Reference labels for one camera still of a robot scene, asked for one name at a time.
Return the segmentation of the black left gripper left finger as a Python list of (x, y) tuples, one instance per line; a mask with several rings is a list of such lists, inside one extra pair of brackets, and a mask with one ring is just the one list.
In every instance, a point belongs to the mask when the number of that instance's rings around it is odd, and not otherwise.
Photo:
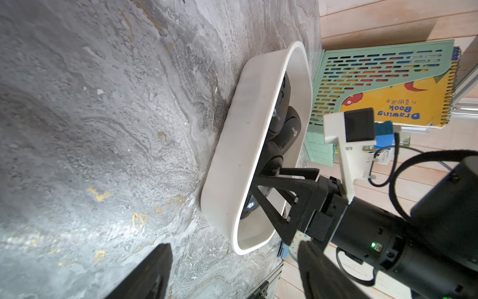
[(173, 264), (170, 244), (159, 244), (106, 299), (164, 299)]

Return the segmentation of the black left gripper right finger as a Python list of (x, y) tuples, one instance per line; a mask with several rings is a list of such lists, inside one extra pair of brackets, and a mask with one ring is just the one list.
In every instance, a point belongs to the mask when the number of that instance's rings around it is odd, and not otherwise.
[(299, 243), (298, 265), (307, 299), (367, 298), (367, 295), (346, 278), (323, 251), (310, 241)]

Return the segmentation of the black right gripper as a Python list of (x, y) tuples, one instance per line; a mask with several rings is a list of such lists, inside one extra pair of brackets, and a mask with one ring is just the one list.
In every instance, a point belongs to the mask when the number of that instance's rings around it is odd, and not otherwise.
[[(376, 269), (407, 269), (411, 266), (411, 233), (400, 217), (359, 198), (350, 203), (337, 183), (320, 177), (318, 168), (280, 168), (278, 174), (257, 176), (251, 193), (286, 245), (297, 232), (313, 243), (329, 242), (346, 254)], [(291, 205), (284, 216), (258, 186), (283, 187), (283, 181), (301, 180), (292, 190), (279, 190), (279, 198)]]

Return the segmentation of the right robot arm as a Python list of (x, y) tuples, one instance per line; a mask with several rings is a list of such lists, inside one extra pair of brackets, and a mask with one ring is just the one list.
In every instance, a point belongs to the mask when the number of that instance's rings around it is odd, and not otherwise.
[(471, 150), (432, 151), (404, 162), (396, 174), (431, 161), (455, 162), (409, 213), (397, 199), (393, 177), (389, 197), (395, 214), (364, 200), (348, 200), (341, 183), (313, 168), (285, 168), (280, 177), (257, 176), (250, 191), (282, 240), (297, 232), (297, 260), (309, 299), (362, 299), (361, 285), (340, 263), (324, 254), (336, 245), (374, 273), (407, 286), (416, 299), (475, 299), (478, 296), (478, 154)]

